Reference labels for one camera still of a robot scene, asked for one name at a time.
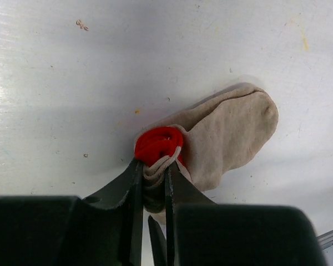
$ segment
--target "red cloth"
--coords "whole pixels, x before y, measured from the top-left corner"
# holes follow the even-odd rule
[[[183,134],[178,129],[170,126],[156,127],[138,138],[134,157],[150,167],[165,155],[172,157],[176,147],[183,147],[183,143]],[[178,160],[184,165],[181,154]]]

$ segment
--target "cloth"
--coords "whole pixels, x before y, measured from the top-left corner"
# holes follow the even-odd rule
[[[157,189],[163,181],[161,173],[174,161],[198,190],[216,188],[225,172],[254,158],[275,132],[278,117],[278,109],[268,94],[247,84],[149,126],[135,142],[135,156],[146,163],[145,188]],[[181,132],[181,142],[174,139],[177,135],[174,129]],[[145,151],[150,151],[150,155],[140,157],[140,144],[150,144],[153,140],[173,146],[158,157],[158,149],[151,151],[156,144],[146,145],[149,148]]]

